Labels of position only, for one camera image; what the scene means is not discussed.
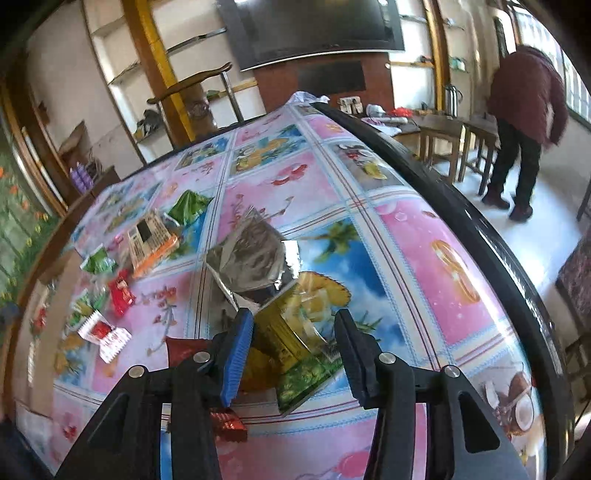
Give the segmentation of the red white candy packet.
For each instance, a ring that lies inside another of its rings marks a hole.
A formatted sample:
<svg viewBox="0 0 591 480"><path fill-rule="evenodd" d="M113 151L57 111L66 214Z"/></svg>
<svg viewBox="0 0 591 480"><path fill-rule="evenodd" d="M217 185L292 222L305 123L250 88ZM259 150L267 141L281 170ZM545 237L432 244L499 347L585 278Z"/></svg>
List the red white candy packet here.
<svg viewBox="0 0 591 480"><path fill-rule="evenodd" d="M132 338L125 328L111 325L97 310L81 324L77 333L99 347L99 357L105 364L112 363Z"/></svg>

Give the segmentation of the green pea snack packet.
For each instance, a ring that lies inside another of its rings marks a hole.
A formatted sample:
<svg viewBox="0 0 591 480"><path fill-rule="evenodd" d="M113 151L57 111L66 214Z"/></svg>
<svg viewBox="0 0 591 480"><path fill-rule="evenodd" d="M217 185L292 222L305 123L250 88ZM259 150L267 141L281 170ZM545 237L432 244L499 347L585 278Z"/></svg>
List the green pea snack packet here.
<svg viewBox="0 0 591 480"><path fill-rule="evenodd" d="M66 328L77 331L95 311L104 308L107 299L108 291L104 286L83 289L70 303L71 312L65 323Z"/></svg>

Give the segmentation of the brown cardboard box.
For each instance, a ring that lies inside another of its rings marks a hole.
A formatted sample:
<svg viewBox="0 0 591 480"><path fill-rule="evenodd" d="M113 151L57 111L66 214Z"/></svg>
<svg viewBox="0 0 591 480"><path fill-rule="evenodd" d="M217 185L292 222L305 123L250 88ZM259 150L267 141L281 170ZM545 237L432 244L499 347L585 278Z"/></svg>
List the brown cardboard box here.
<svg viewBox="0 0 591 480"><path fill-rule="evenodd" d="M80 255L69 250L35 281L8 370L11 398L44 417L52 415L55 357L81 263Z"/></svg>

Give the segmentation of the red snack packet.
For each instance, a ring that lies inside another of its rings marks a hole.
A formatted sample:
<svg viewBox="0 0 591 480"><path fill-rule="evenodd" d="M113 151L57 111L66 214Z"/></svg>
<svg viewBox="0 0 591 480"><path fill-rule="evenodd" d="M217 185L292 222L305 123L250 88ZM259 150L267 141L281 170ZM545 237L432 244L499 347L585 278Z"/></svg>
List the red snack packet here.
<svg viewBox="0 0 591 480"><path fill-rule="evenodd" d="M135 302L135 296L128 284L129 271L121 269L108 283L112 310L117 318L122 318Z"/></svg>

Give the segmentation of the orange seaweed cracker pack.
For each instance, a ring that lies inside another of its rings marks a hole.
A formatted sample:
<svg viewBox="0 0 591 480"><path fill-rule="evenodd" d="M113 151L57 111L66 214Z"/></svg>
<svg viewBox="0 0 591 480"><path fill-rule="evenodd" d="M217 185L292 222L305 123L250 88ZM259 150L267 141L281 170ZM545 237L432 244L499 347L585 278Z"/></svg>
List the orange seaweed cracker pack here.
<svg viewBox="0 0 591 480"><path fill-rule="evenodd" d="M134 279L145 277L179 244L178 236L164 224L154 210L139 219L128 231L127 241Z"/></svg>

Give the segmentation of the dark green snack packet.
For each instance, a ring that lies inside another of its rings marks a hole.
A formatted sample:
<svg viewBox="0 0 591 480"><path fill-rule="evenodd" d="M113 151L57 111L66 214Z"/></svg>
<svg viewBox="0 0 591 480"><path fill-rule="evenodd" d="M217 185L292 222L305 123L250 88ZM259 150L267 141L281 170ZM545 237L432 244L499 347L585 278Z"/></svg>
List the dark green snack packet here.
<svg viewBox="0 0 591 480"><path fill-rule="evenodd" d="M178 225L188 226L204 214L212 198L192 190L184 191L175 204L168 210L167 216Z"/></svg>

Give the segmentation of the purple bottle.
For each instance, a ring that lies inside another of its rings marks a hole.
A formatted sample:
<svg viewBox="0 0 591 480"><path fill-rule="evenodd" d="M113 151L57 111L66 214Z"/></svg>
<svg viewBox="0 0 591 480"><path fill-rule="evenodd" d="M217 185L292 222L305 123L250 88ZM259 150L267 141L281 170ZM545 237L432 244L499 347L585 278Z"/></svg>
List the purple bottle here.
<svg viewBox="0 0 591 480"><path fill-rule="evenodd" d="M91 190L94 186L94 181L93 181L92 177L90 176L90 174L88 173L86 167L81 163L77 163L76 164L76 171L78 172L81 182L84 184L85 188L87 190Z"/></svg>
<svg viewBox="0 0 591 480"><path fill-rule="evenodd" d="M80 194L84 194L86 192L87 188L86 188L86 185L84 184L82 178L80 177L78 171L75 168L70 168L69 175L70 175L71 182L74 185L74 187L76 188L76 190Z"/></svg>

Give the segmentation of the colourful patterned tablecloth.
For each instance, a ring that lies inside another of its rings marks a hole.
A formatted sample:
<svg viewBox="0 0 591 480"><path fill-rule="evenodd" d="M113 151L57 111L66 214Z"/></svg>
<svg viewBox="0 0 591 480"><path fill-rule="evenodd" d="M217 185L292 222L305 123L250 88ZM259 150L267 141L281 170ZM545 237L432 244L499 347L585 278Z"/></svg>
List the colourful patterned tablecloth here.
<svg viewBox="0 0 591 480"><path fill-rule="evenodd" d="M18 430L51 471L126 368L163 368L167 338L207 338L226 326L240 296L216 282L205 259L257 213L297 253L297 275L264 304L280 383L240 397L249 438L219 446L224 478L362 477L375 417L356 405L335 354L342 308L409 364L459 366L498 412L529 477L545 477L537 382L505 308L438 213L363 141L310 105L281 107L107 188L69 246L121 259L140 218L168 212L186 191L208 199L204 213L132 282L127 313L107 314L129 343L105 363L63 316L47 367L49 412L16 405Z"/></svg>

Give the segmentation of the wooden stool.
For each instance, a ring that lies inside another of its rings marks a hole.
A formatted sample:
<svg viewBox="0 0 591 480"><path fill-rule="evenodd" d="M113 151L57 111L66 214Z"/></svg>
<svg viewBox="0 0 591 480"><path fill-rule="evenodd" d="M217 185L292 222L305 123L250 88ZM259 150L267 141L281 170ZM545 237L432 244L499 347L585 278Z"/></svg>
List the wooden stool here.
<svg viewBox="0 0 591 480"><path fill-rule="evenodd" d="M438 140L451 144L451 153L446 156L449 161L449 170L445 178L449 184L454 184L458 178L464 122L459 118L429 114L420 118L418 126L420 128L419 160L425 167L431 168L434 165Z"/></svg>
<svg viewBox="0 0 591 480"><path fill-rule="evenodd" d="M493 116L473 116L464 121L464 147L458 181L464 181L468 170L478 174L481 177L479 196L483 196L487 189L498 146L498 128Z"/></svg>

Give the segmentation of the wooden chair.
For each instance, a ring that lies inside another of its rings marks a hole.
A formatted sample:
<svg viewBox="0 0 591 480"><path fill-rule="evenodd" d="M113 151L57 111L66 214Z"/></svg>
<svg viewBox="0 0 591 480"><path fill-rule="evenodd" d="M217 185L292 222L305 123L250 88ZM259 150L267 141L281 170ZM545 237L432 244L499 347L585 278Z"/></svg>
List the wooden chair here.
<svg viewBox="0 0 591 480"><path fill-rule="evenodd" d="M216 69L195 73L169 86L161 95L147 100L147 104L155 106L161 114L173 147L185 146L198 136L218 130L211 103L201 86L212 77L221 78L225 97L230 102L236 122L242 124L245 121L229 81L228 72L231 69L232 63L228 62Z"/></svg>

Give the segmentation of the steel kettle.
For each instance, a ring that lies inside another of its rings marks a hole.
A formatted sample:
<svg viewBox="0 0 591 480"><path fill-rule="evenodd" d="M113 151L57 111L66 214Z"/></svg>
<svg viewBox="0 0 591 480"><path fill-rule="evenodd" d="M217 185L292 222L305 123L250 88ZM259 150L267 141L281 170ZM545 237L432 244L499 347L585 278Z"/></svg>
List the steel kettle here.
<svg viewBox="0 0 591 480"><path fill-rule="evenodd" d="M444 87L444 112L445 115L451 118L459 117L459 108L462 103L464 95L462 91L453 84L448 84Z"/></svg>

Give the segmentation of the person in maroon jacket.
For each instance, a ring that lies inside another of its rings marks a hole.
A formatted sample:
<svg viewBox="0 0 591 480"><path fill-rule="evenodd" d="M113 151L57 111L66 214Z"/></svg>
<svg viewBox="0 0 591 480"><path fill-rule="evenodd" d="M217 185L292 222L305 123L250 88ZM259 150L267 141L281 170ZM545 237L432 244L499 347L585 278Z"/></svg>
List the person in maroon jacket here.
<svg viewBox="0 0 591 480"><path fill-rule="evenodd" d="M535 47L517 46L493 76L488 112L496 119L500 150L482 202L524 223L533 215L542 149L560 142L569 117L551 59Z"/></svg>

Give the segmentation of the white plastic bag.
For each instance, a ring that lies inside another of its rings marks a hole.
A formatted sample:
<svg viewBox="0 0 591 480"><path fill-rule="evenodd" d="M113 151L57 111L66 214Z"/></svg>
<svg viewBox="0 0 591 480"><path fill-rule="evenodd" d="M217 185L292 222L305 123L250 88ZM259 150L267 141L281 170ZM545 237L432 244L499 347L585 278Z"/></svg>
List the white plastic bag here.
<svg viewBox="0 0 591 480"><path fill-rule="evenodd" d="M304 104L304 103L324 103L329 104L329 97L322 95L317 97L314 94L306 91L295 91L293 95L287 100L287 104Z"/></svg>

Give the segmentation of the black flat television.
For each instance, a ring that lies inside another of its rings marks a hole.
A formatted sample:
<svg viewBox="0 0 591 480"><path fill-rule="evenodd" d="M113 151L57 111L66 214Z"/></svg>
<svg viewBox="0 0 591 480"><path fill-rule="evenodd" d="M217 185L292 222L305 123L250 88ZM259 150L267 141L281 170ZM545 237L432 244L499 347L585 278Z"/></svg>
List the black flat television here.
<svg viewBox="0 0 591 480"><path fill-rule="evenodd" d="M310 56L405 49L395 1L226 0L217 9L242 71Z"/></svg>

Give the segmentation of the floral wall mural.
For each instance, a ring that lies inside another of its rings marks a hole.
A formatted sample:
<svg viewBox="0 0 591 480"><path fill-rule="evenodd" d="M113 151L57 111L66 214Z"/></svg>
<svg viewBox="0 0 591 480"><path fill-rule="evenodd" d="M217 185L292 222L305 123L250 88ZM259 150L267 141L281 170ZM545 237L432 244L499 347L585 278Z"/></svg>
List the floral wall mural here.
<svg viewBox="0 0 591 480"><path fill-rule="evenodd" d="M42 249L57 226L38 201L1 114L1 306L24 289Z"/></svg>

